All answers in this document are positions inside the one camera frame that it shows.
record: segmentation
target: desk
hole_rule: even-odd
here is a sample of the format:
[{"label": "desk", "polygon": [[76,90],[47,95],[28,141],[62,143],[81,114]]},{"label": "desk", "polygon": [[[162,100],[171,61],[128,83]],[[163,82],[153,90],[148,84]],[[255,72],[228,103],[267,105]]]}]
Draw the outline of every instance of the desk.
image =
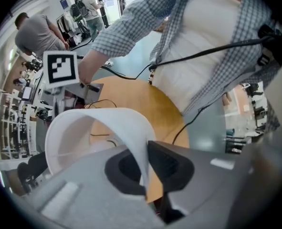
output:
[{"label": "desk", "polygon": [[[93,83],[103,83],[103,89],[99,100],[109,99],[117,107],[130,108],[144,115],[151,123],[157,141],[172,143],[176,133],[184,126],[183,118],[179,110],[171,100],[159,89],[150,86],[143,80],[125,80],[117,76],[109,76],[94,81]],[[110,101],[95,103],[91,108],[113,108]],[[93,135],[111,134],[111,130],[98,121],[95,121],[91,133]],[[92,136],[91,142],[106,139],[106,136]],[[184,130],[176,145],[189,147],[188,133]],[[152,171],[150,174],[150,185],[147,193],[147,202],[152,202],[162,197],[162,184]]]}]

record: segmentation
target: white t-shirt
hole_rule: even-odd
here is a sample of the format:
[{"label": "white t-shirt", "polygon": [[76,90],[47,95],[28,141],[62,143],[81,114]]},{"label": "white t-shirt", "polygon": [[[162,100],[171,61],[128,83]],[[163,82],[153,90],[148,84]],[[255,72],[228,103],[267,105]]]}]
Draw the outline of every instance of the white t-shirt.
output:
[{"label": "white t-shirt", "polygon": [[[229,44],[236,24],[237,0],[189,0],[182,24],[162,62]],[[225,51],[157,67],[152,85],[184,112],[192,97],[209,81]]]},{"label": "white t-shirt", "polygon": [[80,0],[80,1],[83,2],[85,7],[88,9],[88,15],[85,17],[86,21],[100,17],[98,11],[92,6],[93,3],[96,3],[95,0]]}]

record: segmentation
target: person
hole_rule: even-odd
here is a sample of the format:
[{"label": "person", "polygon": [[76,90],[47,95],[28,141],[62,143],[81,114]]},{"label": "person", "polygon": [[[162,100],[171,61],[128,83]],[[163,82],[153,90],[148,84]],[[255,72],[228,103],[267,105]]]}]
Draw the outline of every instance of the person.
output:
[{"label": "person", "polygon": [[12,81],[15,86],[26,86],[27,81],[24,78],[17,78]]},{"label": "person", "polygon": [[28,56],[34,52],[42,59],[44,51],[64,51],[69,48],[57,26],[46,15],[36,14],[29,18],[23,12],[16,18],[15,25],[18,29],[15,43]]},{"label": "person", "polygon": [[30,71],[38,71],[39,67],[31,62],[22,62],[22,66],[25,66]]},{"label": "person", "polygon": [[[106,60],[127,55],[168,16],[160,42],[150,54],[151,65],[258,39],[265,24],[282,32],[282,25],[272,19],[272,11],[263,0],[135,0],[92,44],[79,65],[81,81],[90,83]],[[149,83],[163,91],[183,115],[196,116],[240,83],[263,81],[265,88],[280,66],[273,58],[259,66],[263,54],[258,44],[171,63],[153,70]],[[267,131],[279,126],[270,105],[266,126]]]},{"label": "person", "polygon": [[104,30],[104,22],[98,11],[103,4],[96,4],[95,0],[80,0],[88,10],[88,15],[85,17],[87,25],[90,29],[91,38],[94,41],[97,37],[97,32]]}]

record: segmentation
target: person in plaid shirt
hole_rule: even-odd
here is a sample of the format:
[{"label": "person in plaid shirt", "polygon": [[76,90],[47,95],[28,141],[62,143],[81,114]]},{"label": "person in plaid shirt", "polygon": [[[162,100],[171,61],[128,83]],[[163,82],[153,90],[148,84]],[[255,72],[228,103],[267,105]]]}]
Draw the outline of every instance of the person in plaid shirt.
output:
[{"label": "person in plaid shirt", "polygon": [[[207,2],[212,4],[210,10],[206,9]],[[135,0],[119,20],[96,38],[79,65],[81,80],[90,83],[94,73],[109,58],[127,55],[136,42],[168,16],[161,40],[150,54],[152,65],[176,56],[182,58],[209,48],[258,39],[263,25],[282,33],[282,25],[272,19],[272,11],[263,0]],[[258,44],[227,49],[197,61],[157,67],[149,83],[162,90],[183,115],[195,116],[240,83],[263,81],[266,88],[279,68],[271,53]],[[268,104],[266,131],[278,126]]]}]

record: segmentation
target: green pants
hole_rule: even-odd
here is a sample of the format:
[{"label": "green pants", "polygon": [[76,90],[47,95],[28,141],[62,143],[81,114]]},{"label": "green pants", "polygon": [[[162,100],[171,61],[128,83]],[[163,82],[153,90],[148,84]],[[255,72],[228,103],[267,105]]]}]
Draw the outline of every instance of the green pants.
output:
[{"label": "green pants", "polygon": [[97,31],[103,31],[104,30],[104,22],[102,20],[102,17],[98,17],[92,20],[87,21],[87,25],[90,29],[91,38],[94,41],[97,37]]}]

